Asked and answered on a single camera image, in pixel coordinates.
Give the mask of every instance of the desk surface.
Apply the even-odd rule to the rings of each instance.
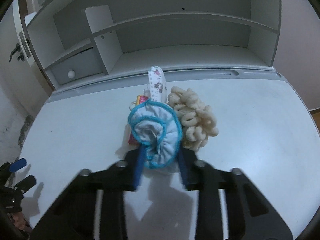
[[[168,82],[191,88],[218,119],[220,133],[198,153],[217,169],[241,168],[276,208],[294,238],[320,205],[320,138],[291,86],[279,80],[216,79]],[[129,150],[129,104],[145,86],[96,92],[47,103],[22,149],[37,186],[22,207],[35,226],[79,170],[99,171]],[[185,192],[179,174],[144,171],[141,186],[126,193],[128,237],[194,239],[197,192]]]

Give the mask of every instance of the drawer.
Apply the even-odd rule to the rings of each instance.
[[[93,49],[78,53],[51,68],[52,74],[60,85],[70,81],[102,73],[99,61]],[[68,77],[68,72],[74,71],[73,78]]]

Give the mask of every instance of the blue trim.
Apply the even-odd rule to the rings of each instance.
[[[160,147],[160,144],[161,142],[163,141],[163,139],[165,138],[167,132],[166,132],[166,126],[167,126],[167,123],[164,122],[162,119],[160,118],[156,118],[154,116],[142,116],[142,117],[139,117],[137,120],[135,120],[134,122],[131,122],[131,119],[132,119],[132,116],[137,112],[137,110],[139,110],[140,108],[143,108],[145,107],[146,105],[151,105],[151,106],[158,106],[158,107],[161,107],[163,109],[165,109],[166,111],[168,111],[171,115],[172,115],[172,118],[167,120],[167,122],[171,122],[171,121],[174,121],[176,126],[177,126],[177,130],[178,130],[178,138],[177,138],[177,141],[176,141],[176,144],[175,144],[175,153],[173,154],[172,158],[169,159],[166,163],[164,164],[157,164],[156,162],[153,162],[153,156],[149,154],[149,152],[151,151],[151,145],[150,145],[150,142],[149,141],[142,141],[140,139],[140,137],[138,136],[138,134],[136,133],[135,131],[135,125],[137,125],[138,123],[140,123],[141,121],[144,121],[144,120],[149,120],[149,121],[153,121],[153,122],[157,122],[159,123],[162,127],[163,127],[163,131],[162,131],[162,134],[159,138],[159,140],[157,140],[157,147],[156,147],[156,150],[157,152],[159,151],[159,147]],[[134,136],[134,138],[142,145],[145,145],[146,146],[146,163],[145,163],[145,166],[150,168],[150,169],[158,169],[158,168],[164,168],[166,167],[167,165],[171,164],[175,158],[176,158],[176,155],[180,149],[180,142],[182,140],[182,128],[181,128],[181,124],[180,124],[180,121],[175,113],[175,111],[168,105],[166,104],[163,104],[163,103],[160,103],[160,102],[154,102],[154,101],[151,101],[150,99],[148,99],[147,101],[137,105],[134,107],[134,109],[132,109],[132,111],[130,112],[129,116],[128,116],[128,123],[130,124],[131,126],[131,130],[132,130],[132,134]]]

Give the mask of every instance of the cream knitted scrunchie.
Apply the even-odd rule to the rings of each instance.
[[[217,136],[217,120],[210,106],[202,102],[197,93],[172,87],[168,95],[168,105],[171,106],[182,125],[183,146],[197,152],[208,142],[209,136]]]

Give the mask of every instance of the door handle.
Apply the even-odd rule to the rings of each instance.
[[[24,61],[24,55],[23,53],[21,52],[19,57],[18,57],[18,61],[21,60],[21,61]]]
[[[16,45],[16,47],[14,48],[14,50],[13,50],[13,51],[11,51],[11,53],[10,53],[9,63],[10,63],[10,61],[12,60],[12,56],[13,56],[13,54],[15,54],[16,52],[20,52],[20,50],[21,50],[21,48],[20,48],[20,44],[19,44],[19,43],[17,43],[17,45]]]

